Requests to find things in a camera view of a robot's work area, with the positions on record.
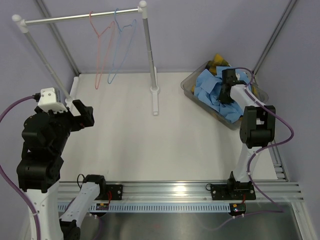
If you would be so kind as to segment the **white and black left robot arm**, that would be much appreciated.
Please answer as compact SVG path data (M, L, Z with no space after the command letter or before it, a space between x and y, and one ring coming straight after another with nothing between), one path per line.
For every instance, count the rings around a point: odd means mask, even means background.
M64 163L62 153L72 132L92 127L95 123L93 107L73 100L79 115L68 107L55 112L53 107L35 108L35 114L24 122L21 161L17 166L19 188L35 208L38 224L32 236L40 230L42 240L78 240L81 225L92 202L103 199L108 192L102 175L87 175L80 192L63 215L58 213L60 171Z

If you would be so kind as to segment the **yellow plaid shirt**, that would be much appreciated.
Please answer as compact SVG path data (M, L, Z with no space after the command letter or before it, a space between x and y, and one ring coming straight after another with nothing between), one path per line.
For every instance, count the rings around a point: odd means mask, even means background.
M205 70L209 70L210 73L212 73L214 76L217 75L217 67L231 67L231 65L218 53L213 57L213 60L209 61L207 64L207 67ZM223 71L222 71L222 83L228 83L227 79L223 77ZM231 70L231 75L235 76L236 80L232 83L234 84L240 84L240 85L247 85L250 80L248 78L248 75L240 70Z

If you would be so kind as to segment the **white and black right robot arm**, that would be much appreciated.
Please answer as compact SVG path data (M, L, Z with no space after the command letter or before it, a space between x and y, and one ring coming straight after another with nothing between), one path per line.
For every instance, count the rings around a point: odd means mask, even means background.
M223 104L236 102L243 110L239 137L241 153L235 169L224 184L212 184L210 193L214 201L255 200L253 172L259 152L275 137L276 109L265 105L239 80L234 68L222 71L222 87L218 100Z

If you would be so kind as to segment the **pink wire hanger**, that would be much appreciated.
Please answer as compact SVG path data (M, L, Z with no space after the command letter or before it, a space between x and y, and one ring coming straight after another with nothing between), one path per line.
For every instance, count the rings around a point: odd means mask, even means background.
M97 53L96 53L96 69L95 69L95 82L94 82L94 88L95 90L98 90L101 84L103 72L105 70L105 67L108 62L108 58L110 55L111 48L113 46L114 38L115 38L115 32L116 32L116 26L115 22L112 21L103 31L99 32L94 23L92 18L92 11L89 13L89 23L96 35L97 38ZM105 45L103 43L103 38L106 36L106 34L109 34L109 40L108 43Z

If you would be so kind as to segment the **light blue wire hanger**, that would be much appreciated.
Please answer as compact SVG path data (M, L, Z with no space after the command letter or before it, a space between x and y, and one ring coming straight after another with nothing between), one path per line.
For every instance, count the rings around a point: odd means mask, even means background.
M131 48L133 38L137 28L137 20L133 19L131 23L120 25L117 20L119 9L115 10L113 15L114 22L117 27L117 40L115 45L115 50L112 58L111 69L108 73L107 83L109 85L115 80L117 74L121 71L127 57L129 54L129 50Z

